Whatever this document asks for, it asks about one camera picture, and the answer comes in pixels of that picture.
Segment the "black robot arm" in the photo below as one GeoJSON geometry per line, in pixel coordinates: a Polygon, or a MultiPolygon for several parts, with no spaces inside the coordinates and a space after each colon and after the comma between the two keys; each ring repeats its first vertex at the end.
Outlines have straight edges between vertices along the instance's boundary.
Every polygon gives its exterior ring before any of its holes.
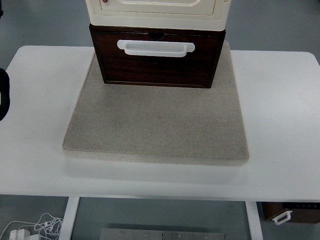
{"type": "Polygon", "coordinates": [[[0,120],[7,115],[10,108],[10,78],[4,69],[0,69],[0,120]]]}

